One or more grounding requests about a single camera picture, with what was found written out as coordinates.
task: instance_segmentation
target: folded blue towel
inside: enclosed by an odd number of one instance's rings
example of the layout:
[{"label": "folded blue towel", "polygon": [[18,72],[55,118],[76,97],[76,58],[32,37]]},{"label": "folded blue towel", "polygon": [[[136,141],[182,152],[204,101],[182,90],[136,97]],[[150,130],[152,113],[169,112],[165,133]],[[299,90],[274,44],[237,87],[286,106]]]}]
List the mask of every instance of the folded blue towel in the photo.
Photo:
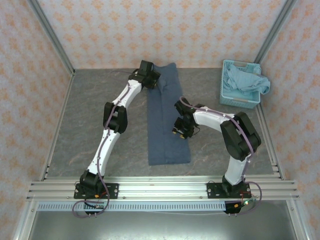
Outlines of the folded blue towel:
[{"label": "folded blue towel", "polygon": [[251,92],[260,92],[267,94],[270,90],[270,82],[268,78],[258,73],[261,68],[257,66],[253,73],[239,70],[236,66],[230,65],[225,68],[223,73],[223,87],[227,92],[232,90],[240,90],[244,95],[249,95]]},{"label": "folded blue towel", "polygon": [[149,165],[190,163],[188,141],[173,134],[177,117],[175,103],[183,95],[175,63],[154,66],[161,74],[157,87],[147,94],[147,129]]}]

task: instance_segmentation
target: patterned wall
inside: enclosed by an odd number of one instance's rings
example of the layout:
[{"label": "patterned wall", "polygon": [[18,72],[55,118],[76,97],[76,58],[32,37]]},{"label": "patterned wall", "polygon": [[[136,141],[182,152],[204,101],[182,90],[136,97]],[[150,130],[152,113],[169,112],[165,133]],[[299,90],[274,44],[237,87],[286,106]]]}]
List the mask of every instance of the patterned wall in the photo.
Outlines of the patterned wall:
[{"label": "patterned wall", "polygon": [[40,0],[76,69],[253,62],[285,0]]},{"label": "patterned wall", "polygon": [[26,0],[0,1],[0,238],[12,239],[52,144],[70,75]]},{"label": "patterned wall", "polygon": [[263,60],[271,92],[263,98],[285,176],[298,182],[309,224],[320,236],[320,4],[296,3]]}]

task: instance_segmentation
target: plastic basket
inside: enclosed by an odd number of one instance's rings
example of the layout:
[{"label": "plastic basket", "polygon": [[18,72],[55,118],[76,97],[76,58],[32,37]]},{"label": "plastic basket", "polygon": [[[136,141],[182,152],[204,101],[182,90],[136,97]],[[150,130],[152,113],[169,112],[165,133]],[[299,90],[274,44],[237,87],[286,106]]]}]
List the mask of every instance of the plastic basket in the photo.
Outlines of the plastic basket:
[{"label": "plastic basket", "polygon": [[260,103],[260,92],[255,91],[251,92],[250,95],[243,95],[239,90],[224,91],[224,72],[225,68],[230,65],[236,66],[241,71],[253,73],[254,68],[256,66],[260,67],[260,64],[226,59],[223,61],[222,67],[220,103],[230,106],[253,109],[257,104]]}]

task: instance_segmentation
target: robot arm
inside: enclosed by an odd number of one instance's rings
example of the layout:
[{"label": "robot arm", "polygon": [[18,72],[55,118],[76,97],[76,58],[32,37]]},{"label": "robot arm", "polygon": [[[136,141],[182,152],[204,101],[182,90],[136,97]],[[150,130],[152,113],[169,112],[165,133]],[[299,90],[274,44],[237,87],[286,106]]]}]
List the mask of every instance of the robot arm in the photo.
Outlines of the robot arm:
[{"label": "robot arm", "polygon": [[204,105],[192,106],[185,98],[181,98],[181,100],[185,104],[178,101],[174,105],[181,117],[178,117],[174,123],[173,133],[179,133],[184,139],[191,138],[194,134],[194,128],[199,125],[205,125],[221,132],[226,149],[230,154],[228,169],[222,178],[222,188],[229,197],[237,196],[237,191],[244,184],[243,173],[251,151],[230,118],[240,125],[255,152],[261,144],[261,139],[249,117],[244,112],[237,114],[214,113]]},{"label": "robot arm", "polygon": [[153,89],[159,77],[160,73],[154,71],[154,64],[142,60],[140,68],[129,76],[127,85],[121,94],[113,102],[107,102],[104,105],[102,138],[92,162],[75,186],[75,199],[102,196],[104,186],[99,178],[98,169],[103,177],[112,149],[120,135],[127,129],[127,108],[143,87]]}]

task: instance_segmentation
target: purple cable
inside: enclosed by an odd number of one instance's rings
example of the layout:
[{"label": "purple cable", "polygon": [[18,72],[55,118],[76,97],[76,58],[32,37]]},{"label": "purple cable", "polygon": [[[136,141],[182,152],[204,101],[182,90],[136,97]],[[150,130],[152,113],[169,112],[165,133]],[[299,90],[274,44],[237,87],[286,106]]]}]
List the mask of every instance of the purple cable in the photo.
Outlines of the purple cable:
[{"label": "purple cable", "polygon": [[232,214],[232,215],[237,216],[237,215],[248,214],[248,213],[252,212],[253,210],[255,210],[261,204],[262,189],[258,185],[258,183],[254,182],[254,181],[245,181],[245,172],[246,172],[247,167],[248,167],[248,162],[249,162],[250,158],[254,155],[255,152],[254,152],[254,149],[253,149],[252,145],[250,144],[250,141],[247,138],[244,130],[240,127],[240,125],[237,123],[236,120],[234,120],[232,117],[228,116],[227,114],[224,114],[222,112],[219,112],[219,111],[216,111],[216,110],[213,110],[213,109],[210,109],[210,108],[204,109],[204,108],[199,108],[199,107],[195,107],[195,106],[189,105],[189,104],[187,104],[187,103],[185,103],[183,101],[182,96],[179,98],[179,100],[183,105],[185,105],[185,106],[187,106],[189,108],[196,109],[196,110],[199,110],[201,112],[209,112],[209,113],[213,113],[213,114],[218,114],[218,115],[220,115],[222,117],[226,117],[227,119],[231,120],[233,122],[233,124],[236,126],[236,128],[240,131],[240,133],[242,134],[246,144],[248,145],[248,147],[250,149],[250,153],[251,153],[251,155],[248,157],[247,161],[245,162],[245,165],[244,165],[244,168],[243,168],[243,171],[242,171],[242,174],[241,174],[241,179],[242,179],[243,183],[245,183],[245,184],[254,184],[254,185],[256,185],[258,187],[258,189],[259,189],[259,192],[260,192],[260,198],[259,198],[259,201],[258,201],[257,205],[254,208],[252,208],[252,209],[250,209],[248,211],[245,211],[245,212],[241,212],[241,213],[238,213],[238,214]]},{"label": "purple cable", "polygon": [[[104,181],[104,179],[103,179],[103,177],[101,176],[101,173],[100,173],[99,160],[100,160],[101,150],[102,150],[102,148],[103,148],[106,140],[107,140],[108,137],[110,136],[110,128],[108,127],[108,125],[109,125],[109,123],[110,123],[110,121],[111,121],[111,118],[112,118],[114,112],[115,112],[115,109],[116,109],[116,107],[118,106],[118,104],[125,98],[125,96],[129,93],[129,91],[130,91],[130,89],[131,89],[129,83],[127,83],[127,86],[128,86],[127,91],[126,91],[126,92],[124,93],[124,95],[119,99],[119,101],[114,105],[114,107],[113,107],[112,110],[111,110],[110,116],[109,116],[108,120],[107,120],[106,123],[105,123],[104,129],[105,129],[105,130],[108,129],[108,133],[106,134],[105,139],[103,140],[103,142],[102,142],[102,144],[101,144],[101,146],[100,146],[100,148],[99,148],[98,156],[97,156],[97,158],[96,158],[97,174],[98,174],[99,179],[100,179],[100,181],[101,181],[101,183],[102,183],[102,185],[103,185],[103,187],[104,187],[104,189],[105,189],[105,192],[106,192],[106,194],[107,194],[107,202],[106,202],[106,205],[104,206],[104,208],[103,208],[100,212],[94,214],[95,217],[97,217],[98,215],[103,214],[103,213],[105,212],[105,210],[107,209],[107,207],[109,206],[109,202],[110,202],[109,190],[108,190],[108,188],[107,188],[107,186],[106,186],[106,184],[105,184],[105,181]],[[79,204],[79,203],[96,204],[97,201],[92,201],[92,200],[79,200],[79,201],[77,201],[77,202],[72,206],[72,214],[73,214],[75,217],[80,218],[80,219],[90,218],[90,217],[91,217],[91,214],[89,214],[89,215],[79,215],[79,214],[77,214],[77,212],[75,212],[75,207],[76,207],[76,205]]]}]

